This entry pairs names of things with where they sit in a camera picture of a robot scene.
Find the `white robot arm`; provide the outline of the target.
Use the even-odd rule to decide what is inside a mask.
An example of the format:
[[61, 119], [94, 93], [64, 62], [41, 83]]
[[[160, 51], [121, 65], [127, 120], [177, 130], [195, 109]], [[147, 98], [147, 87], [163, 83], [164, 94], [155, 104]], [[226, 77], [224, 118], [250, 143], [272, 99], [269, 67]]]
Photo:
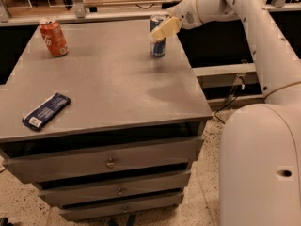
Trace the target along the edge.
[[236, 110], [219, 149], [221, 226], [301, 226], [301, 60], [263, 0], [182, 0], [153, 41], [241, 21], [264, 101]]

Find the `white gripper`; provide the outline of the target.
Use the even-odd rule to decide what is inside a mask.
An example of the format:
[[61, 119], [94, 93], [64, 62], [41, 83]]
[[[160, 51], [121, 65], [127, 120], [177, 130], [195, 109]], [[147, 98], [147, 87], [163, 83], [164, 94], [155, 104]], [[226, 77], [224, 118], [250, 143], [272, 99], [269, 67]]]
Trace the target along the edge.
[[149, 34], [150, 42], [156, 43], [177, 34], [181, 28], [190, 30], [199, 26], [197, 0], [182, 0], [167, 10], [169, 18], [163, 20]]

